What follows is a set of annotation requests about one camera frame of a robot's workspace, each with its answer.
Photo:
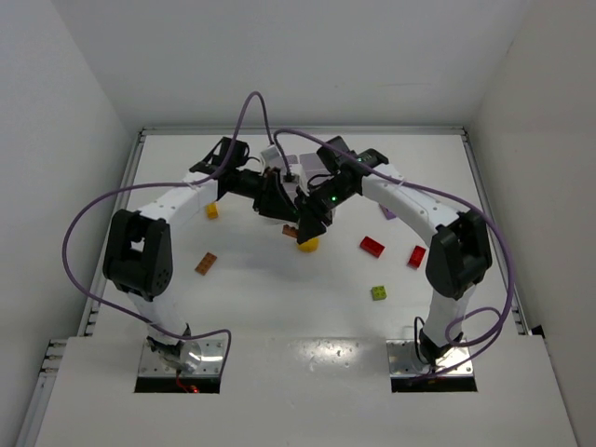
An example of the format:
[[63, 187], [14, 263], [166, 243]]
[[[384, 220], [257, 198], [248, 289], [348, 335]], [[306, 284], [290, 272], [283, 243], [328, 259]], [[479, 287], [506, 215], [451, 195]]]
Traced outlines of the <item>brown lego plate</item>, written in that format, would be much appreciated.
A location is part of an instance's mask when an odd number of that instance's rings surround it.
[[282, 233], [286, 236], [297, 238], [298, 230], [293, 226], [284, 224], [282, 227]]

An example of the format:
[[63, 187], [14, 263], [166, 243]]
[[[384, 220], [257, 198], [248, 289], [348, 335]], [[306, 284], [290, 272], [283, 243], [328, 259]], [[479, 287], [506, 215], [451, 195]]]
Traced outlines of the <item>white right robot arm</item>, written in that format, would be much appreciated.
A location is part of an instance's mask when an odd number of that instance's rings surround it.
[[475, 210], [458, 211], [407, 185], [388, 158], [374, 149], [357, 154], [335, 137], [320, 146], [317, 155], [331, 176], [295, 198], [298, 242], [324, 234], [334, 209], [354, 195], [378, 203], [407, 224], [427, 245], [426, 276], [433, 294], [419, 352], [427, 363], [435, 363], [461, 341], [460, 319], [492, 266], [484, 220]]

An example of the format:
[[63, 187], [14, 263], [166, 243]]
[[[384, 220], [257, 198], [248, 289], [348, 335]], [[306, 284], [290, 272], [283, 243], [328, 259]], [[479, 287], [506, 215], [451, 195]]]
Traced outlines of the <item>red rectangular lego brick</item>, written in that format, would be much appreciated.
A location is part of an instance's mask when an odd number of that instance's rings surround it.
[[426, 248], [416, 245], [413, 248], [413, 251], [412, 251], [412, 253], [410, 255], [410, 258], [408, 260], [407, 265], [410, 268], [418, 269], [421, 266], [421, 264], [422, 264], [422, 262], [423, 262], [423, 260], [425, 258], [426, 253], [427, 253], [427, 249]]

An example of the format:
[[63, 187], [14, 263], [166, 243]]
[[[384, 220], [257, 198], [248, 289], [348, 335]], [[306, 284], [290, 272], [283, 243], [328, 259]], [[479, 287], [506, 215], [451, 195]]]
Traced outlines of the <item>tan lego plate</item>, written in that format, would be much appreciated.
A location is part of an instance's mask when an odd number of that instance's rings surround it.
[[195, 272], [201, 276], [205, 276], [217, 261], [217, 256], [211, 252], [207, 252], [195, 267]]

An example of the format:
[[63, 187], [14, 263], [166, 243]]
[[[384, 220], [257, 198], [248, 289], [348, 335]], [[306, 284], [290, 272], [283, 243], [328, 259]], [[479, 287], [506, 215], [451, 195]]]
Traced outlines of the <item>yellow curved lego brick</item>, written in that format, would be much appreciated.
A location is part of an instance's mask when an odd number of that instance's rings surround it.
[[216, 202], [212, 202], [212, 203], [208, 204], [205, 207], [205, 212], [206, 212], [207, 217], [210, 220], [217, 219], [219, 217], [219, 211], [218, 211], [218, 208], [217, 208], [217, 203]]

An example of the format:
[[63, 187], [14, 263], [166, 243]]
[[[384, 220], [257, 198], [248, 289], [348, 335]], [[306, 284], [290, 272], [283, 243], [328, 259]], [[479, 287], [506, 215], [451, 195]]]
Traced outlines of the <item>purple patterned lego brick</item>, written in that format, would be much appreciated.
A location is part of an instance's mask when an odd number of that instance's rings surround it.
[[383, 205], [380, 205], [379, 208], [380, 208], [381, 212], [383, 212], [383, 214], [387, 220], [393, 220], [396, 218], [396, 215], [391, 210], [384, 207]]

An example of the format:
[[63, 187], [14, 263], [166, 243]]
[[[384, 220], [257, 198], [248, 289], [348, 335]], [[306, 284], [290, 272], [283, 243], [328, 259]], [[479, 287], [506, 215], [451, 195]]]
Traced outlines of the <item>yellow round lego piece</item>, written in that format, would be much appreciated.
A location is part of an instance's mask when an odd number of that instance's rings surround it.
[[313, 237], [309, 240], [307, 240], [304, 243], [301, 243], [297, 246], [299, 251], [302, 252], [306, 252], [306, 253], [310, 253], [310, 252], [314, 252], [318, 249], [319, 246], [319, 240], [317, 237]]

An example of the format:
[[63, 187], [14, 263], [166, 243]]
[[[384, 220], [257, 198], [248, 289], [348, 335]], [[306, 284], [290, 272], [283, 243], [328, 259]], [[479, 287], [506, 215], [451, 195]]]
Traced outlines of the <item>red sloped lego brick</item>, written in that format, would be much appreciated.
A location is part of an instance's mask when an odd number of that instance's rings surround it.
[[359, 243], [359, 247], [375, 258], [379, 258], [386, 248], [383, 244], [371, 237], [364, 237]]

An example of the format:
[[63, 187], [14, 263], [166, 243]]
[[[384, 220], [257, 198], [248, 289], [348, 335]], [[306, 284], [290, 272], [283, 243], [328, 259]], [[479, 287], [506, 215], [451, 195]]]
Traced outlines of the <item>lime green lego brick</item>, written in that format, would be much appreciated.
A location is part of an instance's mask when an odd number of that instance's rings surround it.
[[371, 296], [374, 301], [383, 301], [387, 298], [386, 287], [383, 285], [373, 286]]

